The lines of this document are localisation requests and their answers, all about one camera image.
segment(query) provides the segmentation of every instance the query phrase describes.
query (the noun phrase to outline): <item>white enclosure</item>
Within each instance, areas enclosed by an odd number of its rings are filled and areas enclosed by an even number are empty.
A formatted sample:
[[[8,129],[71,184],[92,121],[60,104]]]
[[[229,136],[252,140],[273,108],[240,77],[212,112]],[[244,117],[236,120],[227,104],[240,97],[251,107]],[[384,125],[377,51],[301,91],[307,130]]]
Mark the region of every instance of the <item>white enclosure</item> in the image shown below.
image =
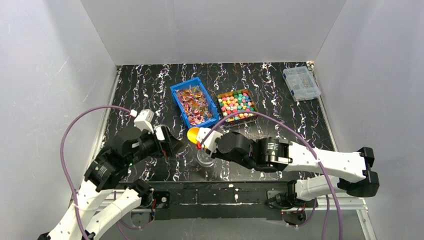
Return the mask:
[[[78,114],[107,103],[116,67],[79,0],[0,5],[0,238],[36,239],[70,202],[62,135]],[[87,115],[65,144],[76,187],[102,115]]]
[[[422,239],[424,1],[0,4],[2,239],[36,239],[63,216],[71,191],[61,137],[79,113],[108,102],[116,65],[309,60],[339,150],[375,151],[381,187],[367,203],[378,239]],[[75,183],[102,114],[84,117],[68,136]]]
[[[339,151],[374,149],[379,240],[423,239],[424,1],[347,0],[316,58]]]
[[[116,65],[307,61],[346,0],[81,0]]]

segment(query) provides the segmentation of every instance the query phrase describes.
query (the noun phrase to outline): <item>purple cable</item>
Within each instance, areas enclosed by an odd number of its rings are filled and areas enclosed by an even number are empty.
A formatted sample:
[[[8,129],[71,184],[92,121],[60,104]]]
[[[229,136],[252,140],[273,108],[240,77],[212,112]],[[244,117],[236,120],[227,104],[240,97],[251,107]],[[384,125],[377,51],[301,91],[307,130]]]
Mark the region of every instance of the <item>purple cable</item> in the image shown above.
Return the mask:
[[[67,169],[67,167],[66,167],[66,164],[65,164],[65,157],[64,157],[64,146],[65,146],[65,139],[66,139],[66,137],[68,136],[68,133],[69,133],[69,131],[71,130],[71,128],[74,126],[74,124],[80,119],[80,118],[82,118],[83,116],[85,116],[86,114],[88,114],[88,113],[91,113],[91,112],[93,112],[93,111],[95,111],[95,110],[98,110],[98,109],[119,109],[119,110],[121,110],[121,111],[124,111],[124,112],[127,112],[127,113],[131,113],[131,111],[130,110],[128,110],[128,109],[126,109],[126,108],[123,108],[123,107],[121,107],[121,106],[114,106],[114,105],[103,105],[103,106],[96,106],[96,107],[93,107],[93,108],[90,108],[90,109],[88,109],[87,111],[85,111],[85,112],[83,112],[83,113],[81,113],[79,116],[77,116],[70,124],[69,124],[69,126],[67,127],[67,129],[65,130],[65,133],[63,134],[63,137],[62,137],[62,141],[60,142],[60,162],[61,162],[61,164],[62,164],[62,169],[63,169],[63,173],[65,174],[65,177],[66,177],[66,180],[67,180],[67,182],[68,182],[68,184],[69,184],[69,187],[70,187],[70,190],[71,190],[71,192],[72,192],[72,198],[73,198],[73,201],[74,201],[74,203],[75,203],[75,216],[76,216],[76,222],[78,223],[78,227],[79,227],[79,230],[81,231],[81,234],[82,234],[82,237],[85,239],[85,240],[89,240],[89,237],[87,236],[87,234],[86,234],[86,231],[85,231],[85,229],[84,229],[84,227],[83,227],[83,223],[81,222],[81,216],[80,216],[80,211],[79,211],[79,209],[78,209],[78,198],[77,198],[77,191],[75,190],[75,187],[74,187],[74,184],[72,183],[72,180],[71,180],[71,176],[69,175],[69,172],[68,172],[68,169]]]
[[[118,229],[120,231],[120,233],[122,234],[122,236],[126,239],[126,240],[130,240],[130,238],[125,234],[124,230],[122,230],[121,226],[119,223],[116,224],[116,226],[118,226]]]
[[[238,114],[255,114],[258,116],[261,116],[265,119],[268,119],[271,122],[274,122],[275,124],[280,125],[281,127],[283,127],[284,129],[286,129],[287,131],[289,131],[291,134],[293,134],[297,139],[299,139],[304,145],[305,147],[310,151],[310,153],[312,153],[313,157],[318,160],[318,156],[317,153],[314,151],[314,149],[311,147],[311,145],[309,145],[309,143],[307,141],[305,141],[305,139],[300,136],[297,132],[295,132],[293,129],[289,128],[288,126],[284,125],[283,123],[279,122],[278,120],[275,120],[274,118],[267,116],[263,113],[260,112],[256,112],[256,111],[238,111],[238,112],[234,112],[229,114],[228,116],[224,117],[223,119],[219,120],[211,129],[210,131],[206,134],[206,136],[203,138],[203,140],[200,142],[200,145],[202,146],[203,143],[205,142],[205,140],[209,137],[209,135],[211,135],[212,131],[214,131],[215,129],[217,129],[220,125],[222,125],[225,120],[234,117]],[[334,187],[330,181],[329,175],[326,171],[326,169],[324,168],[323,164],[321,163],[321,161],[318,162],[319,167],[322,170],[322,173],[324,174],[325,180],[327,181],[328,187],[330,189],[331,195],[334,199],[334,203],[335,203],[335,208],[337,209],[337,217],[338,217],[338,239],[342,240],[343,239],[343,217],[342,217],[342,211],[340,209],[340,204],[339,204],[339,200],[337,199],[336,193],[334,191]]]
[[[327,199],[327,210],[325,211],[324,224],[322,225],[321,240],[326,239],[327,222],[330,216],[330,198],[328,195],[325,195],[325,198]]]

